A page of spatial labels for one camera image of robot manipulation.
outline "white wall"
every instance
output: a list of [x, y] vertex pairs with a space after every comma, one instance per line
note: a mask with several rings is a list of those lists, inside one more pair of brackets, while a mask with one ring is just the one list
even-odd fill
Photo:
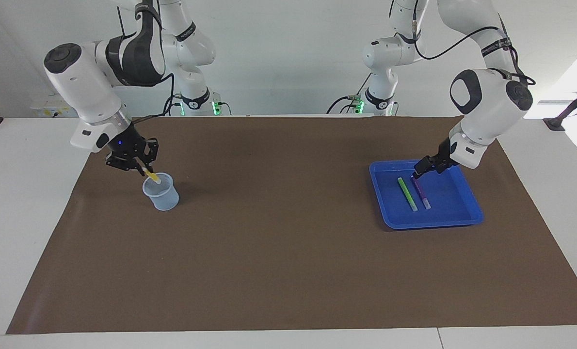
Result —
[[[444, 26], [435, 0], [426, 13], [423, 40], [432, 55], [461, 38]], [[535, 95], [552, 86], [577, 57], [577, 0], [494, 0], [520, 53], [521, 67], [537, 79]], [[364, 44], [391, 35], [389, 0], [190, 0], [198, 28], [218, 49], [204, 67], [209, 86], [239, 114], [322, 113], [341, 95], [355, 93], [368, 74]], [[133, 20], [125, 13], [128, 31]], [[108, 0], [0, 0], [0, 111], [27, 116], [31, 93], [49, 93], [42, 76], [45, 53], [64, 42], [120, 33]], [[14, 49], [18, 57], [7, 51]], [[27, 58], [27, 64], [21, 64]], [[453, 115], [452, 79], [484, 64], [475, 44], [430, 62], [398, 68], [397, 98], [406, 115]], [[118, 88], [137, 114], [158, 112], [169, 86]], [[16, 108], [9, 93], [22, 95]]]

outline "clear plastic cup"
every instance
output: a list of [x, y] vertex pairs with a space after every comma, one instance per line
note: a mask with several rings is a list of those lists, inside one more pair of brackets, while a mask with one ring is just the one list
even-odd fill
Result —
[[142, 192], [148, 196], [155, 208], [160, 211], [169, 211], [178, 204], [178, 192], [174, 188], [174, 181], [167, 173], [156, 173], [157, 177], [161, 179], [161, 184], [158, 185], [150, 177], [142, 184]]

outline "brown paper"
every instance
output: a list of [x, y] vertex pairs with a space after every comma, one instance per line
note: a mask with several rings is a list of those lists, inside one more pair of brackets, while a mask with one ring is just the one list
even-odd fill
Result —
[[577, 324], [577, 278], [499, 144], [463, 170], [484, 223], [384, 225], [369, 165], [432, 155], [457, 121], [140, 124], [180, 204], [92, 155], [8, 333]]

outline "blue tray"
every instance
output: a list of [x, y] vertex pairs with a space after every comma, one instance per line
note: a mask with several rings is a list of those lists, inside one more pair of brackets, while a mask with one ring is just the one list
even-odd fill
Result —
[[[424, 208], [411, 183], [418, 160], [381, 161], [370, 166], [379, 207], [388, 227], [395, 230], [460, 227], [482, 223], [484, 216], [463, 173], [453, 167], [442, 174], [430, 172], [420, 177], [420, 185], [432, 208]], [[413, 212], [397, 179], [402, 177], [416, 202]]]

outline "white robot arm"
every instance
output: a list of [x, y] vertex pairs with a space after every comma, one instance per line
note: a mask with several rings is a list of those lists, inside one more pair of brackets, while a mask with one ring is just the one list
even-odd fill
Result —
[[196, 70], [197, 65], [211, 64], [215, 49], [196, 30], [181, 0], [114, 1], [134, 11], [134, 34], [82, 45], [60, 45], [47, 54], [44, 66], [54, 87], [80, 116], [71, 144], [91, 152], [99, 152], [107, 145], [112, 151], [107, 165], [125, 171], [135, 168], [143, 174], [137, 159], [152, 171], [158, 142], [140, 136], [112, 87], [155, 86], [166, 79], [168, 66], [181, 89], [181, 99], [199, 101], [197, 106], [188, 103], [188, 109], [197, 115], [211, 115], [215, 112], [209, 98], [212, 93], [202, 73], [197, 70], [193, 78], [181, 67], [188, 64]]
[[[422, 55], [419, 40], [428, 2], [395, 0], [390, 16], [395, 36], [364, 49], [364, 62], [373, 72], [362, 97], [364, 112], [389, 115], [398, 83], [394, 66], [433, 59]], [[437, 155], [416, 165], [415, 177], [434, 170], [442, 173], [459, 164], [477, 168], [487, 146], [532, 106], [530, 79], [517, 65], [517, 53], [491, 0], [438, 0], [437, 5], [446, 26], [469, 35], [481, 47], [487, 69], [462, 71], [452, 82], [450, 98], [465, 117], [450, 131]]]

